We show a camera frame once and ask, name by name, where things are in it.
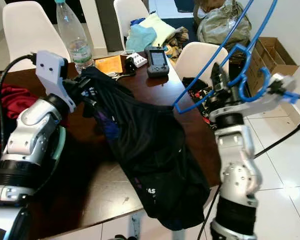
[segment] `black cable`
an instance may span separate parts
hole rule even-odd
[[[218,196],[218,193],[219,193],[220,187],[221,187],[221,184],[218,186],[218,188],[217,188],[217,190],[216,190],[216,192],[215,192],[215,194],[214,194],[214,196],[213,196],[213,199],[212,199],[211,205],[210,205],[210,207],[209,207],[209,210],[208,210],[208,213],[206,214],[206,216],[205,216],[205,219],[204,219],[204,221],[203,221],[203,223],[202,223],[202,227],[201,227],[201,229],[200,229],[200,231],[199,231],[199,234],[198,234],[198,238],[197,238],[197,240],[200,240],[200,238],[201,238],[201,235],[202,235],[202,232],[203,232],[203,231],[204,231],[204,229],[205,229],[206,223],[207,223],[207,221],[208,221],[208,218],[209,218],[209,216],[210,216],[210,212],[211,212],[211,210],[212,210],[212,207],[214,206],[214,203],[215,203],[215,201],[216,201],[216,198],[217,198],[217,196]]]
[[[276,141],[275,143],[271,144],[270,146],[266,147],[265,149],[263,149],[262,151],[260,151],[259,153],[257,153],[256,155],[254,155],[254,159],[256,159],[257,157],[261,156],[262,154],[264,154],[265,152],[269,151],[270,149],[274,148],[275,146],[277,146],[278,144],[282,143],[284,140],[290,138],[293,134],[295,134],[296,132],[298,132],[300,130],[300,123],[299,125],[290,133],[288,133],[286,136],[284,136],[283,138],[279,139],[278,141]]]
[[[17,59],[13,60],[12,62],[9,63],[9,65],[5,68],[5,70],[2,72],[1,77],[0,77],[0,131],[1,131],[1,153],[4,152],[5,146],[6,146],[6,141],[5,141],[5,126],[4,126],[4,113],[3,113],[3,108],[2,108],[2,100],[1,100],[1,91],[2,91],[2,85],[4,83],[4,80],[8,74],[8,71],[15,65],[17,62],[20,62],[23,59],[30,59],[32,63],[35,65],[36,64],[36,54],[28,54],[24,56],[20,56]]]

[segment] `dark brown table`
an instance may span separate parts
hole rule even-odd
[[[184,86],[170,66],[168,77],[150,79],[147,65],[136,75],[120,79],[136,99],[155,105],[172,105]],[[73,63],[68,77],[77,75]],[[5,83],[30,90],[37,96],[45,91],[34,69],[11,72]],[[189,95],[180,107],[193,104]],[[83,118],[83,105],[69,115],[66,143],[60,164],[48,184],[33,199],[29,208],[33,220],[31,239],[44,238],[87,228],[142,209],[142,204],[97,128],[93,118]],[[186,142],[197,159],[210,186],[219,184],[220,157],[215,137],[199,111],[175,111],[186,133]]]

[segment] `plastic water bottle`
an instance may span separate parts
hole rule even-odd
[[[65,0],[54,1],[56,3],[56,19],[61,38],[73,59],[75,69],[80,74],[83,69],[94,65],[85,31]]]

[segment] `white chair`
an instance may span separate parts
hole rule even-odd
[[[141,0],[114,0],[116,18],[118,20],[122,47],[125,50],[124,37],[128,36],[130,21],[149,16],[149,12]]]
[[[39,3],[9,3],[3,8],[2,21],[10,61],[39,50],[47,50],[71,61],[65,44]],[[12,67],[10,72],[33,68],[35,66],[31,61],[25,59]]]
[[[182,50],[178,60],[175,63],[174,69],[178,74],[180,80],[184,77],[194,78],[198,75],[201,69],[207,64],[209,59],[218,49],[218,45],[203,43],[203,42],[191,42],[187,44]],[[214,63],[220,64],[225,57],[228,55],[228,51],[225,48],[222,48],[219,54],[215,57],[212,63],[208,68],[203,72],[199,77],[204,81],[208,86],[212,86],[212,81],[210,79],[212,67]],[[229,73],[229,61],[227,61],[223,70],[228,74]]]

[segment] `device screen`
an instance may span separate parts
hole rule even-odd
[[[163,64],[167,64],[165,56],[163,55],[162,52],[155,52],[152,51],[151,52],[151,59],[152,59],[152,63],[153,65],[163,65]]]

